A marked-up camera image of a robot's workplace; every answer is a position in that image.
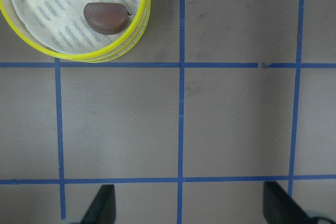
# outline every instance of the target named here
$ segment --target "gray floor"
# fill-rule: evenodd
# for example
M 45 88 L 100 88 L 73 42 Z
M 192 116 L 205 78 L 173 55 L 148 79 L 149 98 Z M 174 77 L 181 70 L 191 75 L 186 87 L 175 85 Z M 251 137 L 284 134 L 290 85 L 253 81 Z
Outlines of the gray floor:
M 298 11 L 299 0 L 185 0 L 186 62 L 259 68 L 185 69 L 182 195 L 179 68 L 61 67 L 67 217 L 116 179 L 118 224 L 266 223 L 263 180 L 279 179 L 304 210 L 336 219 L 335 65 L 301 69 L 297 129 L 296 69 L 261 67 L 296 62 Z M 336 1 L 304 11 L 302 65 L 336 63 Z M 60 223 L 54 59 L 2 16 L 0 30 L 0 222 Z M 179 60 L 180 0 L 152 0 L 143 38 L 115 62 Z

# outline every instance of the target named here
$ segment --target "yellow petri dish rim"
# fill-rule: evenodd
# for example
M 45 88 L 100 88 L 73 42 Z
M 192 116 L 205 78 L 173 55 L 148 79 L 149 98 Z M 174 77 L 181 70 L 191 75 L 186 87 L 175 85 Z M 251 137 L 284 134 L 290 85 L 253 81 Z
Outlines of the yellow petri dish rim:
M 10 25 L 10 27 L 13 29 L 13 31 L 27 44 L 29 44 L 31 47 L 35 48 L 36 50 L 46 54 L 46 55 L 50 55 L 56 58 L 60 58 L 60 59 L 67 59 L 67 60 L 73 60 L 73 61 L 85 61 L 85 62 L 104 62 L 105 59 L 106 60 L 111 60 L 111 59 L 116 59 L 120 56 L 122 56 L 123 54 L 125 54 L 128 50 L 130 50 L 141 38 L 138 37 L 137 41 L 133 41 L 133 44 L 130 48 L 127 49 L 127 51 L 125 51 L 122 54 L 118 54 L 118 51 L 116 51 L 115 53 L 113 53 L 112 51 L 115 50 L 116 48 L 120 47 L 121 45 L 123 45 L 123 42 L 125 40 L 127 40 L 136 29 L 138 29 L 138 24 L 145 12 L 145 9 L 147 6 L 150 6 L 150 0 L 140 0 L 140 5 L 137 11 L 137 14 L 134 17 L 134 20 L 132 21 L 132 23 L 130 24 L 130 26 L 127 28 L 127 30 L 113 43 L 109 44 L 108 46 L 99 49 L 97 51 L 94 52 L 90 52 L 87 54 L 77 54 L 77 55 L 70 55 L 70 54 L 62 54 L 60 52 L 55 52 L 53 50 L 50 50 L 48 48 L 45 48 L 37 43 L 35 43 L 34 41 L 32 41 L 31 39 L 29 39 L 26 35 L 24 35 L 20 29 L 14 24 L 14 22 L 12 21 L 10 15 L 8 14 L 8 12 L 6 11 L 5 5 L 3 0 L 0 0 L 0 10 L 2 12 L 2 14 L 4 15 L 7 23 Z

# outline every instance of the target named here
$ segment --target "brown seed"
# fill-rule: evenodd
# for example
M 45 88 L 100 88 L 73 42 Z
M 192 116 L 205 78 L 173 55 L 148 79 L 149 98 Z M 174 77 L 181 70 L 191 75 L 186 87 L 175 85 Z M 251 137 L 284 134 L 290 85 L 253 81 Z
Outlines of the brown seed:
M 89 26 L 104 35 L 119 33 L 131 14 L 122 4 L 88 3 L 84 7 L 84 17 Z

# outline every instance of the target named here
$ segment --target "grid square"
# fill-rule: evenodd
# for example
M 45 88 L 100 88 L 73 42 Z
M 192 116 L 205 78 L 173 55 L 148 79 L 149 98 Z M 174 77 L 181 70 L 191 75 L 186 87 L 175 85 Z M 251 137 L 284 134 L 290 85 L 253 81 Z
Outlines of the grid square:
M 183 223 L 266 223 L 263 182 L 185 183 Z M 286 182 L 279 183 L 286 188 Z
M 186 69 L 184 176 L 287 175 L 295 71 Z
M 310 216 L 336 220 L 336 180 L 297 180 L 293 184 L 293 199 Z
M 59 224 L 58 185 L 0 185 L 1 224 Z
M 79 219 L 101 185 L 67 185 L 68 217 Z M 118 224 L 176 223 L 177 184 L 117 184 L 115 202 Z
M 299 0 L 186 0 L 186 61 L 295 62 Z
M 335 69 L 302 69 L 295 174 L 336 173 L 335 99 Z
M 302 61 L 336 62 L 334 0 L 304 0 Z
M 177 62 L 180 46 L 180 0 L 151 0 L 143 37 L 115 62 Z
M 176 177 L 178 75 L 62 69 L 66 177 Z
M 0 12 L 0 62 L 53 62 L 54 58 L 26 44 Z
M 0 178 L 58 178 L 54 69 L 1 69 Z

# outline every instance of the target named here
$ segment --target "blue grid line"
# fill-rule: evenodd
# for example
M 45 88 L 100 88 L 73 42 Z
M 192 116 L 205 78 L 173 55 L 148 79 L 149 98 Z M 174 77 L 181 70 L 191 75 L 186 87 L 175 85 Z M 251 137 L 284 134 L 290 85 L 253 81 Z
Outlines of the blue grid line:
M 242 176 L 242 177 L 190 177 L 184 178 L 184 182 L 253 182 L 288 180 L 288 176 Z
M 336 68 L 336 63 L 302 63 L 301 68 Z
M 295 90 L 294 90 L 294 102 L 293 102 L 292 136 L 291 136 L 291 144 L 290 144 L 289 179 L 288 179 L 288 194 L 290 196 L 292 196 L 292 193 L 293 193 L 296 134 L 297 134 L 297 125 L 298 125 L 304 3 L 305 3 L 305 0 L 299 0 L 299 29 L 298 29 L 296 76 L 295 76 Z
M 294 175 L 293 180 L 336 179 L 336 174 Z M 199 182 L 256 182 L 289 180 L 289 176 L 234 176 L 234 177 L 184 177 L 184 183 Z M 137 184 L 137 183 L 178 183 L 181 178 L 80 178 L 64 179 L 66 184 Z M 59 185 L 60 179 L 2 179 L 0 185 Z
M 186 62 L 185 68 L 258 68 L 258 63 Z
M 0 68 L 54 68 L 53 62 L 0 62 Z
M 294 175 L 294 180 L 336 179 L 336 174 L 330 175 Z
M 61 62 L 63 68 L 179 68 L 179 62 Z
M 270 65 L 263 63 L 262 67 L 264 68 L 296 68 L 296 63 L 272 63 Z
M 62 99 L 61 99 L 61 68 L 60 60 L 55 59 L 55 84 L 56 84 L 56 113 L 57 113 L 57 145 L 59 165 L 59 194 L 61 219 L 66 218 L 66 199 L 64 183 L 64 153 L 63 153 L 63 132 L 62 132 Z
M 1 179 L 0 185 L 59 185 L 59 179 Z
M 177 183 L 178 178 L 83 178 L 65 179 L 65 184 Z
M 185 85 L 185 0 L 180 0 L 180 89 L 178 117 L 178 184 L 177 184 L 177 224 L 182 224 L 183 208 L 183 141 L 184 141 L 184 85 Z
M 296 63 L 283 62 L 263 68 L 296 68 Z M 0 68 L 54 68 L 54 62 L 0 62 Z M 179 68 L 179 62 L 60 62 L 61 68 Z M 184 68 L 259 68 L 258 63 L 240 62 L 185 62 Z M 301 63 L 301 68 L 336 68 L 336 63 Z

